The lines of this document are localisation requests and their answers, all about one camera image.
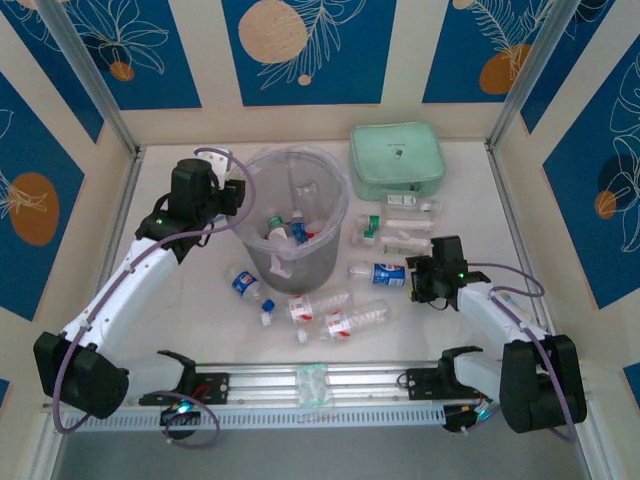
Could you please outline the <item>clear bottle green white label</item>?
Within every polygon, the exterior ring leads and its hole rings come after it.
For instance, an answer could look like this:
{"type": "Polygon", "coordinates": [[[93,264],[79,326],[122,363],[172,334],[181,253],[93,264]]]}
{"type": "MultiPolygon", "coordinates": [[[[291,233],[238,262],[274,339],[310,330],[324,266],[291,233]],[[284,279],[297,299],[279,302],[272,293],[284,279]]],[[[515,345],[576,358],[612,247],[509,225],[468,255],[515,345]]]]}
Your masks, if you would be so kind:
{"type": "Polygon", "coordinates": [[[430,215],[438,215],[441,211],[441,203],[437,199],[416,196],[414,194],[387,194],[383,206],[389,210],[420,212],[430,215]]]}
{"type": "Polygon", "coordinates": [[[427,255],[431,251],[429,238],[417,237],[382,237],[380,240],[382,251],[385,254],[398,254],[404,256],[427,255]]]}

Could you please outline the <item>clear tape patch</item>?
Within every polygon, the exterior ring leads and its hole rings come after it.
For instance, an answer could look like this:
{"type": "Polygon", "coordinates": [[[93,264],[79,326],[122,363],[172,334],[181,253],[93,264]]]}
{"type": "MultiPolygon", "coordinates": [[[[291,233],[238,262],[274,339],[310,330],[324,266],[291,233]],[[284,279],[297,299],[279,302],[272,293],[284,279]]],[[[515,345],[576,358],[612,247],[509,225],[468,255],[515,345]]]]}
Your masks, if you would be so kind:
{"type": "Polygon", "coordinates": [[[301,365],[296,370],[298,403],[302,408],[317,407],[329,402],[324,364],[301,365]]]}

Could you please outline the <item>mint green zip pouch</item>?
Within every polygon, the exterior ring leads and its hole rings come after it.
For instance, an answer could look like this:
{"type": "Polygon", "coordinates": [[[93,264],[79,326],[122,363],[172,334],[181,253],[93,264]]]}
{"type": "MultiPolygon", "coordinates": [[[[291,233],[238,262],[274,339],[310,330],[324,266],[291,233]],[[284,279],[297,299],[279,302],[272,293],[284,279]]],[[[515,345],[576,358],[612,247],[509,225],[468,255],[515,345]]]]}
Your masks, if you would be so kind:
{"type": "Polygon", "coordinates": [[[446,173],[438,137],[426,122],[355,127],[349,166],[355,195],[366,201],[387,191],[433,196],[446,173]]]}

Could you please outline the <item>large Pepsi bottle blue label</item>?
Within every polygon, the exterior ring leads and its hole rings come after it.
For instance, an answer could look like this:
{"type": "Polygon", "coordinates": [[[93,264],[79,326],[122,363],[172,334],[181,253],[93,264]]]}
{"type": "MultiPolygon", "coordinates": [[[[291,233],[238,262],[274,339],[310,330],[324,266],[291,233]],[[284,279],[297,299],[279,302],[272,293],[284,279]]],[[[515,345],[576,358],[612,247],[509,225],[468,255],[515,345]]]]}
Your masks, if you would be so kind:
{"type": "Polygon", "coordinates": [[[405,285],[406,269],[396,264],[357,261],[347,267],[347,278],[368,285],[401,288],[405,285]]]}

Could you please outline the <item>black base electronics module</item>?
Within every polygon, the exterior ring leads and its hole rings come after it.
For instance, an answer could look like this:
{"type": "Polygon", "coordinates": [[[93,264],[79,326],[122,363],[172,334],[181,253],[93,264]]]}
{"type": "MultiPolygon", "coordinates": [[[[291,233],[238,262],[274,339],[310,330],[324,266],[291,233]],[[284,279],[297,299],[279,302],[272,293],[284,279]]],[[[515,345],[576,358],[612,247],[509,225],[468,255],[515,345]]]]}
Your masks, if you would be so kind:
{"type": "Polygon", "coordinates": [[[468,435],[499,412],[500,405],[496,401],[488,400],[482,400],[477,405],[445,406],[444,429],[468,435]]]}
{"type": "Polygon", "coordinates": [[[201,418],[201,412],[195,405],[187,400],[178,400],[160,415],[160,425],[162,427],[196,425],[201,418]]]}

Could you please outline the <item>transparent plastic bin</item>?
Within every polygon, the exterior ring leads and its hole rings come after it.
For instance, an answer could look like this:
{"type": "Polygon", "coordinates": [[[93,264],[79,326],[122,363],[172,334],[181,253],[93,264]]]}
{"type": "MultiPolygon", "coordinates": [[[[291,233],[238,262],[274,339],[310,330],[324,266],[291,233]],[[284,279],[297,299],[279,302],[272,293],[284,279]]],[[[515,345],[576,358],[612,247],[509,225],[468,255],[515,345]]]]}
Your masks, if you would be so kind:
{"type": "Polygon", "coordinates": [[[286,294],[307,293],[321,287],[336,265],[341,225],[349,206],[348,181],[330,153],[294,146],[265,151],[247,164],[256,187],[253,205],[240,212],[247,217],[233,232],[244,244],[260,276],[286,294]],[[323,233],[303,245],[274,245],[267,239],[267,220],[279,215],[290,227],[292,212],[300,210],[307,228],[323,233]]]}

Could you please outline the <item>small Pepsi bottle blue cap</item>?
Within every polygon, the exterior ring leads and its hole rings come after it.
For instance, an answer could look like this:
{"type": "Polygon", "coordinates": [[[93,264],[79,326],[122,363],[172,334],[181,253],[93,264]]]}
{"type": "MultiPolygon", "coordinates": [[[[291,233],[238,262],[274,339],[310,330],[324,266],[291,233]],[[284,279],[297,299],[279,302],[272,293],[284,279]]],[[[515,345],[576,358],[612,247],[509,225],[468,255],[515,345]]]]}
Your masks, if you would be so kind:
{"type": "Polygon", "coordinates": [[[231,288],[243,301],[256,305],[264,312],[271,312],[275,309],[275,302],[261,281],[249,270],[241,265],[231,265],[227,276],[231,288]]]}

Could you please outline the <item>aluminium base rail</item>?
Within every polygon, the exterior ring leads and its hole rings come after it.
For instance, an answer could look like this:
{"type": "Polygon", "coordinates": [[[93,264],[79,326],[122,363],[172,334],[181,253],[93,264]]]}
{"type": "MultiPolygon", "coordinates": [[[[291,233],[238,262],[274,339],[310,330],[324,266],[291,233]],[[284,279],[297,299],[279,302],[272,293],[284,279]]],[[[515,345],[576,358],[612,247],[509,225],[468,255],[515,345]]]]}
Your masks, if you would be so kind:
{"type": "MultiPolygon", "coordinates": [[[[301,365],[275,365],[259,369],[248,365],[198,366],[195,364],[195,373],[228,373],[230,375],[226,406],[246,405],[257,408],[298,407],[301,409],[314,409],[356,405],[379,406],[397,401],[400,403],[417,402],[445,407],[442,401],[410,400],[407,389],[398,384],[399,377],[407,369],[431,368],[436,366],[437,362],[417,365],[325,365],[327,367],[326,383],[329,389],[329,402],[325,405],[309,408],[302,408],[298,403],[296,370],[301,365]]],[[[205,405],[187,395],[178,397],[178,400],[192,402],[201,414],[204,406],[223,406],[205,405]]],[[[138,404],[138,400],[128,401],[118,409],[124,406],[141,405],[138,404]]]]}

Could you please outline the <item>clear bottle red white label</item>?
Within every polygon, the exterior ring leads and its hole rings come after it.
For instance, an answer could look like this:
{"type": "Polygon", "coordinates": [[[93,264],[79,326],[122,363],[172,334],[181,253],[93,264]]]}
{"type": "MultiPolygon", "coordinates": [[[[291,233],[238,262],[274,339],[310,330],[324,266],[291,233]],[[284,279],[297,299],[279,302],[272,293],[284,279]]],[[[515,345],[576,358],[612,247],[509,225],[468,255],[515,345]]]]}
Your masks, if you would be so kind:
{"type": "Polygon", "coordinates": [[[317,321],[297,330],[300,344],[311,341],[345,341],[354,334],[367,332],[386,324],[391,318],[391,307],[385,300],[339,308],[320,315],[317,321]]]}
{"type": "Polygon", "coordinates": [[[294,324],[306,324],[318,319],[322,314],[350,306],[353,301],[354,294],[348,289],[300,294],[281,301],[269,312],[263,311],[260,314],[260,321],[263,326],[285,320],[294,324]]]}

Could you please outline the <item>aluminium frame post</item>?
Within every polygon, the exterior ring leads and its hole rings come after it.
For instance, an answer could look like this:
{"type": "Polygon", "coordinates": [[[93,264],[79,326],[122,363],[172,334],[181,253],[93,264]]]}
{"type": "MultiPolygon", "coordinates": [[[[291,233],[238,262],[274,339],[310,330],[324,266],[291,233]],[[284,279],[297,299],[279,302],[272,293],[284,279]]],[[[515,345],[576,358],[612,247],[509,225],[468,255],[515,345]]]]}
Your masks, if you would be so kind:
{"type": "Polygon", "coordinates": [[[500,114],[486,139],[486,148],[494,153],[505,138],[522,107],[529,98],[549,58],[574,16],[581,0],[555,0],[549,17],[542,25],[529,55],[511,90],[506,96],[500,114]]]}
{"type": "Polygon", "coordinates": [[[57,0],[34,0],[34,3],[49,33],[102,119],[111,127],[123,149],[132,158],[136,158],[139,144],[131,134],[115,98],[64,8],[57,0]]]}

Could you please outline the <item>aluminium side rail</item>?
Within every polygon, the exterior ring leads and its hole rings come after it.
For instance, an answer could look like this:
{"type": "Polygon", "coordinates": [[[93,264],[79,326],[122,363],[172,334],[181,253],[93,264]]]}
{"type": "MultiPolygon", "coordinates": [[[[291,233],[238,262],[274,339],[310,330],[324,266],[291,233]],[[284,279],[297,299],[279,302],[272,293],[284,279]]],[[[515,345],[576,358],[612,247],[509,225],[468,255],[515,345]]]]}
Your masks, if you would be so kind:
{"type": "Polygon", "coordinates": [[[130,168],[127,172],[125,183],[119,197],[117,210],[115,212],[113,228],[109,237],[109,242],[107,244],[106,253],[102,262],[100,275],[97,281],[95,291],[96,294],[98,294],[102,287],[107,283],[114,269],[116,256],[122,239],[126,220],[128,218],[135,188],[140,175],[145,152],[146,148],[144,146],[137,148],[136,155],[133,158],[130,168]]]}
{"type": "MultiPolygon", "coordinates": [[[[491,148],[488,144],[485,145],[485,149],[521,270],[532,276],[535,280],[539,280],[539,276],[531,263],[524,242],[516,205],[501,167],[499,156],[497,155],[496,149],[491,148]]],[[[531,304],[538,324],[552,334],[555,334],[556,329],[551,319],[546,299],[544,297],[534,297],[531,299],[531,304]]]]}

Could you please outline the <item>clear bottle blue label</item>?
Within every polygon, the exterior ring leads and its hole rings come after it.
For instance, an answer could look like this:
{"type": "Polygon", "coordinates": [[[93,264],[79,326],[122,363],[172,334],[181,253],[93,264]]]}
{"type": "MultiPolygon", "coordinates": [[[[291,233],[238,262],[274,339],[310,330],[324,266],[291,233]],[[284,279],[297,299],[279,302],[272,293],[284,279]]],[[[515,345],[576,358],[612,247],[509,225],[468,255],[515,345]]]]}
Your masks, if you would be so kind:
{"type": "Polygon", "coordinates": [[[308,241],[305,221],[300,210],[294,210],[292,212],[290,229],[298,245],[303,245],[308,241]]]}

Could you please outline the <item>clear plastic bottle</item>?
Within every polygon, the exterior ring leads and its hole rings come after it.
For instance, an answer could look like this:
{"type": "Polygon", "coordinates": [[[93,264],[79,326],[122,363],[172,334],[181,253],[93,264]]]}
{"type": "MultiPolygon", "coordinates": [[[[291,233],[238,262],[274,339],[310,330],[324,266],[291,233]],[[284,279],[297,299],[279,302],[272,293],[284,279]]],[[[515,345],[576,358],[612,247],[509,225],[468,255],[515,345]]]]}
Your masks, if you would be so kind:
{"type": "Polygon", "coordinates": [[[429,218],[397,218],[385,217],[381,225],[384,228],[403,230],[422,230],[430,232],[434,227],[434,221],[429,218]]]}

